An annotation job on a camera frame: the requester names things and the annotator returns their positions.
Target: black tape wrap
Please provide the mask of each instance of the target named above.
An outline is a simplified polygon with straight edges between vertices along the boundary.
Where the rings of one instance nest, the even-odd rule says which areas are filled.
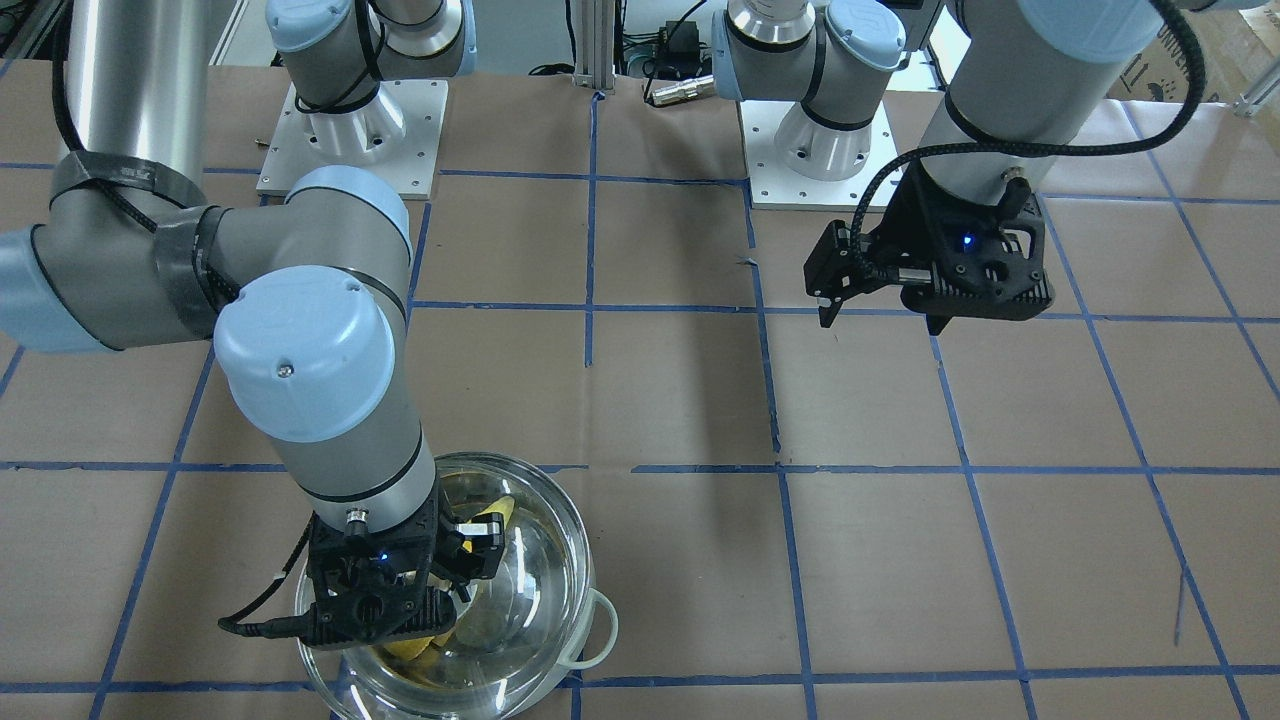
[[[205,206],[168,214],[157,223],[151,247],[156,275],[170,305],[198,340],[212,337],[218,310],[229,301],[229,288],[218,287],[205,266],[207,246],[225,211]]]
[[[178,208],[191,208],[206,202],[200,186],[168,165],[142,158],[88,150],[76,150],[68,154],[54,168],[54,187],[49,202],[52,205],[59,195],[69,190],[97,182],[145,190]]]

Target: black cable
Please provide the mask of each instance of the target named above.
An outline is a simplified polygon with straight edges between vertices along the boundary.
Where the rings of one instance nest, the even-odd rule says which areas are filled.
[[[622,32],[622,23],[626,22],[626,3],[623,0],[613,0],[613,72],[623,72],[623,58],[622,50],[625,45],[626,35]]]
[[[247,638],[256,638],[262,634],[264,623],[241,623],[241,620],[248,618],[255,610],[261,607],[262,603],[270,600],[271,596],[275,594],[275,591],[280,589],[280,585],[284,584],[284,580],[288,579],[289,573],[293,571],[293,566],[298,562],[298,557],[302,556],[302,550],[307,546],[307,541],[311,537],[311,527],[315,524],[315,521],[316,516],[315,514],[312,514],[311,519],[307,520],[307,527],[302,529],[302,537],[300,537],[298,543],[293,546],[293,552],[291,552],[289,559],[284,561],[284,568],[280,568],[280,571],[275,575],[275,578],[271,579],[271,584],[268,585],[265,591],[259,593],[259,596],[253,598],[253,602],[250,602],[238,612],[233,612],[227,618],[219,618],[218,619],[219,628],[227,630],[228,633],[243,635]]]
[[[60,18],[60,22],[61,26],[54,31],[52,47],[54,124],[58,126],[58,135],[61,136],[63,143],[67,145],[67,149],[72,152],[81,152],[86,150],[86,147],[84,142],[81,140],[79,132],[76,129],[76,120],[72,118],[70,105],[67,100],[67,76],[64,67],[68,53],[68,41],[72,33],[72,0],[68,0],[67,5],[63,8],[63,17]],[[156,222],[148,218],[142,210],[138,210],[138,208],[129,202],[127,197],[120,195],[120,191],[116,190],[115,186],[97,178],[92,179],[91,184],[131,220],[137,223],[148,233],[155,234]]]
[[[538,65],[536,68],[529,70],[531,76],[566,76],[573,74],[573,65],[568,63],[550,63],[547,65]]]
[[[673,36],[677,32],[680,32],[680,26],[685,24],[685,20],[689,19],[689,15],[692,15],[695,12],[698,12],[698,8],[701,8],[705,4],[707,4],[707,0],[698,0],[698,3],[694,3],[692,8],[685,10],[684,15],[680,15],[680,19],[676,20],[676,24],[673,24],[671,27],[671,32],[668,32],[666,35],[666,37],[662,38],[662,42],[658,44],[658,47],[653,53],[654,58],[662,58],[666,54],[666,51],[667,51],[667,44],[671,42],[671,36]],[[645,104],[648,104],[648,105],[653,105],[653,77],[657,73],[658,73],[658,64],[657,63],[654,63],[654,69],[653,69],[652,73],[645,73],[645,76],[649,79],[644,83],[644,94],[641,95],[641,97],[644,99]]]
[[[369,0],[360,0],[358,3],[356,3],[355,10],[356,10],[356,35],[360,36],[360,51],[365,56],[364,69],[360,72],[360,74],[356,76],[356,79],[352,81],[352,83],[348,85],[346,90],[339,92],[332,101],[325,102],[324,105],[311,105],[306,100],[302,100],[301,96],[294,95],[293,108],[297,111],[305,115],[314,115],[317,113],[342,113],[342,111],[356,110],[367,105],[374,99],[374,96],[378,95],[379,88],[375,86],[374,90],[369,92],[369,95],[360,97],[358,100],[353,100],[351,102],[342,102],[344,97],[347,97],[348,95],[355,92],[357,87],[360,87],[360,83],[365,82],[365,78],[372,78],[379,83],[383,81],[383,73],[378,68],[378,59],[383,56],[383,50],[387,47],[387,26],[379,23],[378,46],[374,47],[372,40],[369,37],[371,32],[369,26]]]
[[[863,220],[867,218],[867,211],[870,209],[876,190],[886,179],[888,179],[888,176],[893,170],[915,160],[934,158],[938,155],[961,155],[970,152],[1000,152],[1018,158],[1048,158],[1050,155],[1060,155],[1065,158],[1102,158],[1107,155],[1146,152],[1147,150],[1160,147],[1178,136],[1178,133],[1187,127],[1187,123],[1190,122],[1192,115],[1196,114],[1196,108],[1204,96],[1204,55],[1201,50],[1199,41],[1196,38],[1196,32],[1170,0],[1148,1],[1156,9],[1156,13],[1160,14],[1160,18],[1165,20],[1170,33],[1174,36],[1179,49],[1183,51],[1183,56],[1187,59],[1188,85],[1190,86],[1187,91],[1187,99],[1183,100],[1183,106],[1179,109],[1178,115],[1175,115],[1169,126],[1158,135],[1146,140],[1117,142],[1112,145],[1051,145],[1039,142],[998,141],[956,142],[950,145],[931,145],[927,147],[909,150],[881,168],[881,170],[876,173],[876,176],[872,177],[872,181],[867,184],[867,190],[863,192],[863,197],[858,201],[858,208],[854,210],[854,219],[850,224],[851,237],[858,237],[861,233]]]
[[[577,65],[577,37],[573,36],[573,6],[570,5],[572,0],[564,0],[564,28],[568,29],[568,54],[573,59],[573,65]]]

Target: blue tape grid line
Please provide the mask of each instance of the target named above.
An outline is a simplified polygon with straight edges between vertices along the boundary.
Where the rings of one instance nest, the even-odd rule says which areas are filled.
[[[9,59],[0,67],[0,78],[9,70],[13,64],[13,59]],[[517,177],[517,178],[544,178],[544,179],[588,179],[595,182],[637,182],[637,183],[662,183],[662,184],[731,184],[746,187],[745,181],[730,179],[730,181],[673,181],[663,178],[641,178],[641,177],[622,177],[622,176],[595,176],[594,168],[594,151],[595,151],[595,100],[593,99],[593,168],[590,176],[575,176],[575,174],[538,174],[538,173],[497,173],[497,172],[465,172],[465,170],[442,170],[440,174],[458,174],[458,176],[480,176],[480,177]],[[1130,114],[1130,122],[1133,123],[1133,117]],[[1254,354],[1254,359],[1260,363],[1263,374],[1267,377],[1272,391],[1276,391],[1275,382],[1267,372],[1265,364],[1248,337],[1244,324],[1248,323],[1280,323],[1276,318],[1242,318],[1239,316],[1234,306],[1230,305],[1230,300],[1226,296],[1225,288],[1221,286],[1212,265],[1208,261],[1207,255],[1203,252],[1203,247],[1199,245],[1198,237],[1194,236],[1194,231],[1190,228],[1187,220],[1185,213],[1181,209],[1181,204],[1222,204],[1222,205],[1280,205],[1280,200],[1220,200],[1220,199],[1178,199],[1169,186],[1167,178],[1165,178],[1161,172],[1158,163],[1156,163],[1152,156],[1152,163],[1156,165],[1157,172],[1161,176],[1166,188],[1170,192],[1170,197],[1125,197],[1125,196],[1103,196],[1103,195],[1068,195],[1048,193],[1047,197],[1055,199],[1091,199],[1091,200],[1112,200],[1112,201],[1172,201],[1179,206],[1179,214],[1181,215],[1184,223],[1188,224],[1188,231],[1193,233],[1193,241],[1197,243],[1197,250],[1201,251],[1202,259],[1206,266],[1213,275],[1215,283],[1219,286],[1220,292],[1224,296],[1224,301],[1228,302],[1231,318],[1175,318],[1175,316],[1101,316],[1102,319],[1116,320],[1116,322],[1207,322],[1207,323],[1221,323],[1231,322],[1240,327],[1242,334]],[[44,163],[0,163],[0,168],[5,169],[52,169],[51,164]],[[256,168],[206,168],[207,173],[227,173],[227,174],[257,174]],[[594,211],[594,197],[591,201],[591,210]],[[430,208],[428,206],[426,213],[429,214]],[[750,215],[749,215],[749,199],[748,199],[748,223],[750,232]],[[420,252],[415,261],[413,282],[417,281],[417,274],[421,266],[421,250],[425,245],[425,225],[426,218],[424,218],[424,232],[420,236]],[[751,246],[754,246],[754,236],[750,238]],[[1066,265],[1065,256],[1062,258],[1064,265]],[[759,270],[755,269],[755,287],[759,293],[760,281]],[[1084,309],[1083,297],[1078,284],[1074,282],[1074,275],[1071,275],[1068,268],[1069,281],[1071,282],[1073,291],[1076,293],[1076,299],[1080,301],[1082,309]],[[415,306],[434,306],[436,304],[431,302],[413,302]],[[488,304],[458,304],[458,306],[476,306],[476,307],[498,307],[500,304],[488,305]],[[763,300],[756,297],[756,305],[762,306]],[[536,304],[529,304],[529,309],[548,309],[539,306]],[[566,306],[566,310],[577,310],[577,306]],[[759,322],[763,328],[763,316],[765,314],[810,314],[812,309],[791,309],[791,307],[778,307],[778,309],[741,309],[741,307],[696,307],[696,306],[602,306],[595,309],[613,310],[613,311],[737,311],[737,313],[750,313],[756,311],[760,316]],[[908,314],[905,311],[887,311],[886,314]],[[1134,442],[1138,443],[1137,433],[1133,429],[1132,419],[1128,416],[1128,411],[1123,405],[1123,398],[1120,396],[1119,386],[1115,383],[1114,373],[1110,369],[1105,351],[1102,350],[1101,341],[1097,336],[1096,328],[1093,327],[1093,316],[1084,311],[1082,315],[1062,314],[1061,318],[1053,319],[1084,319],[1089,324],[1091,333],[1093,334],[1094,343],[1098,348],[1100,356],[1102,357],[1105,369],[1107,370],[1108,382],[1112,383],[1112,391],[1115,392],[1117,400],[1121,402],[1121,410],[1125,415],[1126,424],[1130,429],[1130,436]],[[767,375],[769,374],[768,357],[767,357],[767,337],[764,336],[767,329],[762,329],[762,360],[765,363]],[[3,379],[0,379],[0,395],[3,395],[9,380],[12,379],[17,366],[22,359],[23,350],[18,348],[4,373]],[[123,639],[128,629],[129,616],[132,615],[133,605],[137,600],[137,593],[141,588],[141,583],[146,571],[146,564],[150,559],[150,552],[154,548],[155,537],[159,530],[160,520],[163,519],[164,506],[168,501],[168,495],[172,491],[173,479],[178,471],[284,471],[280,465],[255,465],[255,464],[241,464],[241,465],[212,465],[212,464],[183,464],[180,462],[182,448],[186,445],[187,436],[189,434],[191,424],[195,419],[195,413],[198,407],[198,401],[204,391],[204,386],[207,382],[209,370],[211,368],[212,356],[210,354],[206,357],[205,368],[201,373],[201,378],[197,382],[196,392],[192,398],[192,404],[188,407],[187,421],[184,423],[183,432],[179,437],[179,446],[174,452],[174,461],[170,464],[163,462],[3,462],[0,468],[3,469],[15,469],[15,468],[37,468],[37,469],[65,469],[65,468],[81,468],[86,470],[169,470],[165,480],[165,486],[161,491],[161,496],[157,500],[156,512],[152,518],[152,524],[148,530],[147,542],[143,546],[143,555],[140,559],[140,566],[134,577],[134,583],[131,589],[129,600],[127,601],[124,614],[122,614],[120,626],[118,628],[115,642],[113,643],[111,656],[108,660],[108,667],[104,670],[104,680],[99,683],[0,683],[0,693],[23,693],[23,692],[67,692],[67,693],[95,693],[95,705],[91,711],[91,717],[96,717],[101,711],[101,701],[104,693],[115,692],[209,692],[209,691],[223,691],[223,692],[297,692],[306,688],[306,683],[204,683],[204,682],[191,682],[191,683],[118,683],[110,682],[109,676],[114,673],[114,664],[119,656],[119,648],[123,646]],[[776,414],[773,407],[771,393],[771,415]],[[774,442],[777,443],[777,425],[774,418]],[[964,473],[968,470],[969,474],[973,473],[1100,473],[1100,474],[1126,474],[1126,473],[1146,473],[1148,480],[1152,483],[1152,489],[1156,493],[1157,503],[1160,505],[1162,518],[1166,521],[1166,529],[1170,532],[1171,538],[1175,542],[1179,561],[1185,565],[1185,556],[1181,552],[1180,543],[1176,541],[1176,534],[1174,533],[1171,519],[1169,518],[1167,509],[1164,506],[1162,497],[1158,495],[1158,487],[1155,484],[1155,475],[1169,474],[1169,473],[1190,473],[1190,474],[1261,474],[1261,475],[1280,475],[1280,469],[1275,468],[1157,468],[1149,466],[1146,462],[1144,456],[1139,448],[1139,456],[1143,457],[1142,468],[1010,468],[1010,466],[896,466],[896,468],[870,468],[870,466],[820,466],[820,465],[791,465],[785,466],[781,464],[774,464],[771,466],[750,466],[750,465],[687,465],[687,466],[667,466],[667,465],[645,465],[639,466],[634,471],[646,473],[646,471],[716,471],[716,473],[733,473],[733,471],[760,471],[769,473],[777,471],[780,477],[780,489],[785,491],[785,482],[787,473],[818,473],[818,471],[832,471],[832,473]],[[579,468],[577,465],[566,465],[556,468]],[[788,503],[786,503],[785,510],[790,511]],[[794,561],[794,538],[788,537],[788,551],[792,553]],[[1194,583],[1193,578],[1188,573],[1189,582]],[[794,573],[794,580],[799,582],[797,573]],[[1221,653],[1221,646],[1217,642],[1216,633],[1213,633],[1211,624],[1208,623],[1207,609],[1203,605],[1203,598],[1199,596],[1198,588],[1192,585],[1193,594],[1196,596],[1197,607],[1202,612],[1206,621],[1206,626],[1210,628],[1212,639],[1215,641],[1215,651],[1220,653],[1221,664],[1219,666],[1171,666],[1171,667],[1094,667],[1094,669],[1053,669],[1053,670],[1029,670],[1023,669],[1019,671],[957,671],[957,673],[893,673],[893,674],[812,674],[804,673],[801,675],[763,675],[753,678],[733,678],[733,676],[689,676],[689,678],[612,678],[600,679],[591,682],[579,682],[579,687],[675,687],[675,685],[737,685],[737,684],[797,684],[803,683],[806,688],[812,688],[813,684],[851,684],[851,683],[916,683],[916,682],[980,682],[980,680],[1021,680],[1027,679],[1055,679],[1055,678],[1123,678],[1123,676],[1179,676],[1179,675],[1219,675],[1226,674],[1229,684],[1231,685],[1233,697],[1240,708],[1242,717],[1247,717],[1247,711],[1243,707],[1243,701],[1239,696],[1239,691],[1235,687],[1231,674],[1235,675],[1280,675],[1280,665],[1243,665],[1243,666],[1230,666],[1226,664],[1225,656]],[[580,716],[581,705],[580,697],[575,694],[575,717]],[[813,707],[810,706],[810,716],[814,715]]]
[[[1142,128],[1138,127],[1138,119],[1133,117],[1133,111],[1125,104],[1121,104],[1121,108],[1124,109],[1125,117],[1129,119],[1129,124],[1133,126],[1133,132],[1137,133],[1138,137],[1143,137]],[[1169,177],[1165,174],[1164,168],[1160,167],[1160,161],[1156,160],[1156,154],[1148,150],[1147,159],[1151,160],[1151,165],[1156,169],[1156,174],[1160,177],[1161,184],[1164,184],[1165,191],[1169,192],[1169,200],[1174,202],[1174,209],[1178,210],[1178,217],[1181,219],[1183,227],[1187,228],[1187,233],[1190,236],[1192,243],[1196,246],[1196,252],[1199,254],[1201,261],[1204,263],[1204,269],[1208,270],[1210,278],[1213,279],[1213,287],[1216,287],[1217,293],[1222,296],[1226,311],[1231,314],[1231,318],[1235,320],[1235,327],[1240,331],[1244,343],[1249,347],[1249,352],[1253,355],[1253,361],[1258,364],[1262,377],[1266,378],[1267,384],[1271,387],[1271,395],[1275,396],[1276,401],[1280,401],[1280,387],[1276,386],[1276,379],[1267,369],[1267,364],[1262,361],[1262,355],[1258,352],[1257,345],[1253,343],[1253,337],[1249,336],[1249,329],[1244,327],[1243,322],[1240,322],[1240,314],[1235,311],[1235,304],[1231,302],[1231,297],[1226,293],[1226,286],[1222,284],[1222,278],[1219,277],[1217,270],[1213,268],[1213,263],[1210,261],[1208,252],[1204,251],[1204,243],[1201,242],[1199,234],[1196,232],[1190,218],[1187,215],[1187,208],[1183,206],[1183,201],[1178,197],[1178,193],[1174,192],[1174,186],[1169,182]]]
[[[1005,630],[1009,633],[1009,646],[1014,656],[1014,669],[1018,673],[1018,687],[1023,692],[1023,703],[1027,706],[1028,720],[1037,720],[1036,697],[1032,694],[1030,675],[1027,673],[1027,661],[1023,657],[1023,643],[1018,637],[1018,624],[1014,621],[1014,609],[1009,602],[1009,591],[1005,588],[1005,575],[1000,570],[1000,557],[996,555],[996,542],[991,536],[991,527],[987,524],[987,511],[982,506],[982,495],[978,492],[978,480],[973,466],[969,464],[969,452],[965,450],[964,430],[960,428],[960,414],[956,410],[955,397],[951,393],[951,380],[947,378],[946,363],[942,360],[942,346],[938,338],[929,336],[929,345],[933,348],[933,359],[938,363],[938,383],[942,386],[942,397],[947,404],[947,416],[951,419],[951,433],[955,436],[956,451],[960,454],[960,469],[964,471],[965,484],[969,488],[969,501],[973,503],[974,516],[978,520],[978,530],[982,534],[982,544],[987,551],[987,562],[991,565],[991,577],[996,584],[996,596],[1000,600],[1000,611],[1005,618]]]
[[[13,65],[13,61],[17,60],[17,59],[18,59],[17,56],[9,58],[8,60],[4,61],[3,65],[0,65],[0,79],[4,79],[4,76],[9,73],[9,68]]]
[[[745,183],[742,191],[742,218],[746,223],[746,247],[755,249],[755,224],[751,222],[751,188]],[[755,293],[755,327],[760,338],[760,369],[764,373],[764,397],[769,409],[769,437],[773,442],[773,466],[771,471],[778,478],[778,502],[782,507],[782,533],[787,544],[787,568],[791,574],[791,603],[795,610],[796,644],[800,655],[800,684],[804,688],[805,715],[808,720],[818,720],[818,696],[814,691],[813,661],[809,655],[809,621],[804,609],[804,585],[800,580],[800,553],[796,548],[795,516],[791,511],[791,486],[787,473],[782,470],[782,430],[778,424],[778,402],[773,386],[773,359],[769,354],[769,324],[764,313],[764,282],[760,268],[750,264],[751,291]]]
[[[97,689],[93,693],[93,705],[90,708],[88,719],[97,720],[102,714],[102,703],[106,702],[106,694],[110,692],[111,680],[115,675],[115,665],[120,660],[120,650],[124,647],[124,638],[129,633],[129,623],[133,620],[133,610],[137,607],[138,594],[142,592],[142,580],[146,578],[147,568],[151,562],[151,553],[155,550],[156,537],[160,534],[160,523],[164,520],[165,506],[169,502],[169,495],[173,492],[174,480],[178,477],[178,464],[182,461],[182,454],[187,448],[187,439],[191,437],[191,427],[196,421],[196,411],[200,409],[200,398],[205,393],[205,386],[209,383],[209,373],[214,368],[214,348],[210,347],[209,352],[205,355],[205,365],[200,370],[200,378],[196,380],[196,388],[191,396],[191,404],[187,406],[187,416],[182,423],[182,432],[178,434],[178,445],[173,450],[173,460],[170,462],[169,473],[165,475],[164,486],[160,488],[160,497],[156,500],[155,512],[151,515],[151,525],[147,529],[147,538],[142,543],[142,555],[138,557],[137,570],[133,573],[133,583],[129,585],[129,594],[124,601],[124,610],[120,612],[120,621],[115,629],[115,638],[111,641],[111,651],[106,656],[106,665],[102,667],[102,679],[99,682]]]
[[[404,306],[404,324],[408,325],[410,320],[413,319],[413,307],[417,306],[413,302],[413,297],[417,296],[417,284],[422,281],[422,256],[426,255],[426,233],[431,225],[431,204],[426,202],[422,205],[422,227],[417,231],[417,250],[413,251],[413,268],[410,270],[408,275],[408,292],[404,295],[408,297],[408,304]]]
[[[595,356],[595,200],[599,190],[596,177],[596,163],[599,161],[599,133],[600,133],[600,100],[603,92],[591,94],[591,136],[590,158],[588,160],[586,176],[586,288],[584,299],[584,336],[582,336],[582,366],[590,368]]]
[[[1280,676],[1280,665],[1236,665],[1236,675]],[[1153,665],[1117,667],[1047,667],[1028,670],[1032,680],[1115,679],[1115,678],[1203,678],[1219,676],[1217,665]],[[991,683],[1016,682],[1014,670],[943,670],[923,673],[815,673],[815,685],[874,685],[906,683]],[[745,687],[745,685],[800,685],[799,673],[768,675],[626,675],[582,680],[572,675],[558,687],[573,688],[680,688],[680,687]],[[0,694],[88,694],[97,692],[99,683],[0,683]],[[205,693],[205,692],[308,692],[311,685],[302,680],[268,683],[189,680],[184,683],[114,682],[109,694],[115,693]]]
[[[52,170],[54,163],[0,163],[4,170]],[[202,168],[210,176],[256,176],[257,168]]]
[[[9,389],[9,383],[13,382],[14,373],[18,372],[18,364],[22,363],[22,356],[27,354],[27,348],[18,346],[18,350],[13,351],[13,356],[9,357],[9,365],[4,369],[4,375],[0,375],[0,397],[4,397],[6,389]]]
[[[1133,442],[1133,448],[1138,454],[1138,461],[1143,466],[1147,484],[1151,488],[1151,495],[1156,501],[1157,510],[1160,511],[1160,519],[1165,524],[1165,532],[1169,534],[1169,541],[1174,546],[1174,553],[1178,556],[1178,564],[1181,568],[1183,577],[1185,578],[1187,588],[1190,591],[1192,598],[1196,601],[1196,609],[1199,612],[1201,620],[1204,623],[1204,630],[1208,634],[1210,644],[1213,647],[1213,653],[1219,660],[1220,673],[1226,679],[1228,689],[1230,689],[1231,698],[1235,701],[1235,707],[1239,711],[1240,720],[1249,720],[1249,711],[1244,706],[1244,697],[1240,694],[1240,688],[1235,682],[1235,675],[1231,670],[1230,662],[1228,661],[1226,652],[1222,650],[1222,642],[1217,635],[1217,629],[1213,626],[1213,620],[1210,618],[1208,607],[1204,603],[1204,596],[1201,594],[1199,584],[1196,582],[1196,575],[1192,571],[1190,565],[1187,562],[1187,553],[1183,551],[1183,543],[1178,537],[1178,530],[1174,528],[1172,516],[1169,512],[1169,507],[1165,505],[1165,498],[1160,492],[1160,486],[1156,483],[1156,474],[1149,469],[1147,452],[1143,448],[1142,438],[1138,434],[1138,427],[1134,424],[1133,416],[1129,413],[1129,405],[1124,398],[1124,393],[1120,391],[1120,383],[1116,379],[1115,370],[1111,368],[1107,351],[1102,345],[1102,336],[1098,334],[1097,323],[1088,314],[1088,305],[1084,301],[1084,293],[1080,292],[1080,286],[1075,279],[1075,272],[1071,269],[1071,263],[1068,260],[1066,251],[1062,249],[1061,238],[1057,234],[1057,227],[1053,224],[1053,219],[1048,213],[1044,214],[1044,223],[1048,228],[1050,237],[1057,246],[1057,254],[1062,260],[1062,269],[1071,286],[1071,292],[1075,293],[1075,300],[1079,302],[1080,309],[1085,314],[1084,322],[1088,327],[1089,337],[1093,340],[1093,347],[1098,354],[1098,360],[1102,363],[1102,370],[1106,373],[1107,384],[1111,386],[1111,395],[1115,397],[1116,405],[1120,409],[1120,416],[1124,419],[1129,439]]]
[[[547,313],[707,313],[750,315],[758,313],[758,306],[744,305],[621,305],[621,304],[576,304],[576,302],[485,302],[474,300],[415,300],[415,307],[430,307],[434,310],[529,310]],[[841,315],[849,316],[876,316],[876,318],[919,318],[919,314],[910,310],[895,307],[845,307]],[[814,315],[813,307],[764,307],[767,315]],[[1091,318],[1114,323],[1206,323],[1206,324],[1253,324],[1253,325],[1280,325],[1280,318],[1263,316],[1215,316],[1215,315],[1121,315],[1103,314]],[[1029,322],[1061,322],[1083,320],[1083,313],[1044,313]]]
[[[70,460],[0,460],[0,470],[86,470],[99,473],[163,473],[170,468],[179,473],[284,473],[279,462],[119,462]],[[539,465],[544,473],[554,475],[562,470],[589,470],[589,465]],[[1220,475],[1220,477],[1280,477],[1280,468],[1230,468],[1196,465],[970,465],[975,475]],[[788,475],[828,473],[835,475],[960,475],[963,465],[636,465],[636,475],[771,475],[776,471]]]

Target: wire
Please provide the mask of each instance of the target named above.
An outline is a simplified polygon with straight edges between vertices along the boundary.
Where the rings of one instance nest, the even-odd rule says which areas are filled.
[[[970,152],[1000,152],[1019,158],[1048,158],[1051,155],[1060,155],[1065,158],[1102,158],[1107,155],[1146,152],[1147,150],[1160,147],[1178,136],[1178,133],[1187,127],[1187,123],[1190,122],[1192,115],[1196,114],[1196,108],[1204,96],[1204,55],[1201,50],[1199,41],[1196,40],[1196,32],[1192,31],[1187,19],[1170,0],[1148,1],[1152,8],[1156,9],[1156,13],[1160,14],[1160,18],[1165,20],[1170,33],[1174,36],[1179,49],[1183,51],[1183,56],[1187,59],[1188,85],[1190,86],[1187,91],[1187,99],[1183,100],[1183,106],[1179,109],[1178,115],[1175,115],[1169,126],[1158,135],[1146,140],[1117,142],[1112,145],[1051,145],[1039,142],[1000,141],[931,145],[909,150],[891,160],[887,165],[881,168],[874,177],[872,177],[872,181],[867,184],[867,190],[863,192],[861,200],[858,201],[858,208],[854,210],[854,219],[850,224],[850,236],[858,237],[861,233],[863,220],[867,218],[867,211],[870,209],[876,190],[886,179],[888,179],[888,176],[893,170],[915,160],[934,158],[938,155],[963,155]]]
[[[378,95],[380,87],[378,83],[381,83],[383,81],[383,73],[378,68],[378,59],[383,56],[383,49],[387,47],[387,26],[379,23],[378,47],[374,47],[372,41],[369,37],[370,33],[369,0],[360,0],[356,4],[356,27],[360,35],[360,50],[361,54],[365,56],[364,69],[360,72],[360,74],[356,76],[356,79],[352,81],[352,83],[348,85],[346,90],[339,92],[332,101],[325,102],[324,105],[311,105],[310,102],[302,100],[300,95],[294,95],[293,108],[297,111],[305,115],[314,115],[317,113],[346,111],[348,109],[364,108],[365,105],[369,104],[369,101],[374,99],[374,96]],[[372,78],[374,81],[376,81],[374,88],[369,92],[369,95],[358,100],[343,102],[339,105],[339,102],[342,102],[344,97],[347,97],[348,95],[355,92],[357,87],[360,87],[360,83],[365,82],[365,78]]]
[[[684,15],[680,15],[680,19],[676,20],[676,24],[671,27],[671,32],[668,32],[666,37],[662,38],[662,42],[659,42],[658,47],[654,50],[655,58],[660,58],[666,54],[667,44],[671,42],[671,37],[680,31],[680,26],[685,24],[685,20],[689,19],[689,15],[692,15],[695,12],[698,12],[699,8],[701,8],[705,4],[707,0],[698,0],[698,3],[694,3],[692,8],[685,10]],[[648,77],[649,79],[644,83],[644,94],[641,95],[641,97],[644,97],[644,101],[648,105],[653,105],[653,77],[657,73],[658,73],[657,63],[654,63],[654,69],[652,73],[645,73],[645,77]]]
[[[262,634],[262,628],[266,625],[265,623],[241,623],[241,620],[248,618],[259,607],[262,607],[262,603],[270,600],[271,596],[275,594],[275,591],[280,589],[280,585],[284,584],[284,580],[288,579],[289,573],[293,571],[293,566],[298,562],[298,557],[302,556],[302,550],[307,546],[307,541],[311,538],[311,527],[315,524],[315,521],[316,516],[315,514],[312,514],[311,519],[307,520],[307,527],[302,528],[302,537],[300,537],[298,543],[293,546],[293,552],[291,552],[289,559],[284,561],[284,568],[280,568],[280,571],[276,573],[275,578],[271,579],[271,584],[268,585],[265,591],[259,593],[259,596],[255,597],[252,602],[242,607],[239,611],[232,612],[227,618],[219,618],[218,619],[219,628],[227,630],[228,633],[233,633],[246,638],[256,638]]]
[[[573,74],[573,65],[570,65],[568,63],[549,63],[545,65],[538,65],[536,68],[529,70],[529,74],[540,77]]]
[[[564,28],[568,29],[568,54],[577,67],[577,37],[573,36],[573,6],[571,0],[564,0]]]

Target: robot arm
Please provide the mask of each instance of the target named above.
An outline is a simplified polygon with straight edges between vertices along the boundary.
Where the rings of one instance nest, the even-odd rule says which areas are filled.
[[[1033,191],[1057,155],[1137,152],[1171,138],[1203,91],[1203,60],[1178,12],[1242,8],[1203,0],[955,0],[973,44],[906,164],[884,219],[861,233],[828,225],[805,263],[805,287],[829,327],[841,304],[887,284],[938,334],[954,316],[1025,320],[1053,302],[1044,275],[1044,223]],[[1162,23],[1189,60],[1192,92],[1161,136],[1115,146],[1069,147],[1085,118]]]
[[[732,0],[712,27],[716,91],[730,100],[790,100],[774,142],[795,172],[819,181],[860,172],[870,124],[906,31],[876,0]]]
[[[358,110],[384,79],[475,68],[470,0],[271,0],[266,23],[298,104],[310,113]]]
[[[201,0],[74,5],[65,88],[55,65],[70,151],[50,223],[0,234],[0,328],[51,352],[212,337],[237,405],[315,509],[317,601],[225,629],[316,647],[438,634],[504,541],[498,519],[451,514],[408,396],[407,210],[338,165],[284,205],[209,205],[196,183],[206,19]]]

